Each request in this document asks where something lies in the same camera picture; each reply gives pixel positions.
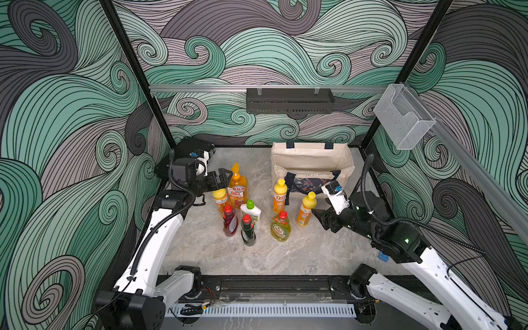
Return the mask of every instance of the orange bottle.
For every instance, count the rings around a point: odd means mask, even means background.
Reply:
[[[288,187],[286,181],[280,179],[274,187],[273,191],[273,212],[280,213],[284,211],[284,201],[286,199],[286,192]]]
[[[239,209],[242,204],[248,202],[248,179],[238,173],[238,163],[235,163],[231,170],[233,177],[228,187],[229,202],[234,209]]]
[[[213,191],[213,198],[214,202],[216,203],[216,207],[218,207],[218,212],[223,215],[225,206],[229,205],[228,196],[225,193],[225,189]]]
[[[310,217],[312,216],[312,209],[317,205],[315,200],[315,193],[310,191],[308,196],[303,198],[303,203],[300,206],[299,215],[297,216],[297,224],[304,227],[308,224]]]

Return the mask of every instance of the yellow bottle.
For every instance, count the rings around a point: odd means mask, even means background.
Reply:
[[[286,199],[287,191],[286,181],[280,179],[274,187],[273,212],[280,213],[280,211],[284,210],[284,200]]]
[[[284,242],[288,239],[291,233],[290,219],[288,213],[281,211],[271,218],[271,236],[277,241]]]
[[[308,196],[303,198],[303,203],[300,206],[299,215],[297,216],[297,224],[304,227],[308,224],[312,215],[312,209],[317,205],[315,200],[315,193],[310,191]]]
[[[234,209],[239,209],[242,204],[248,202],[248,179],[238,173],[238,163],[235,163],[231,170],[233,177],[228,187],[229,202]]]
[[[214,198],[214,202],[216,203],[216,207],[218,207],[218,212],[220,212],[220,214],[223,215],[224,207],[229,204],[228,196],[225,192],[225,189],[219,189],[219,190],[213,191],[213,198]]]

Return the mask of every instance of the wall mural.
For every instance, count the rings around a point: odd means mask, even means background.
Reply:
[[[98,0],[0,2],[2,329],[94,327],[134,250],[160,153],[123,58]]]
[[[151,84],[394,82],[436,1],[115,0]],[[455,7],[478,3],[460,1]],[[245,94],[158,93],[176,140],[359,145],[380,96],[340,94],[329,115],[250,115]],[[151,116],[138,109],[136,135]],[[137,150],[155,143],[138,137]]]
[[[528,213],[528,16],[521,5],[490,1],[448,13],[409,83]],[[488,304],[528,323],[528,248],[434,128],[413,150],[395,150],[382,128],[374,143],[374,170],[394,213],[485,250],[457,270]],[[450,263],[478,255],[424,233]]]

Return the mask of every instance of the aluminum rail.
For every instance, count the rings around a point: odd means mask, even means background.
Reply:
[[[153,84],[151,93],[245,93],[248,88],[330,88],[332,93],[383,94],[387,86]]]

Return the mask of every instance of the white bottle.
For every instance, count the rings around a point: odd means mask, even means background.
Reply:
[[[253,224],[255,224],[260,218],[260,209],[255,206],[253,200],[248,200],[247,204],[242,204],[240,206],[240,211],[242,211],[242,217],[246,214],[249,215]]]

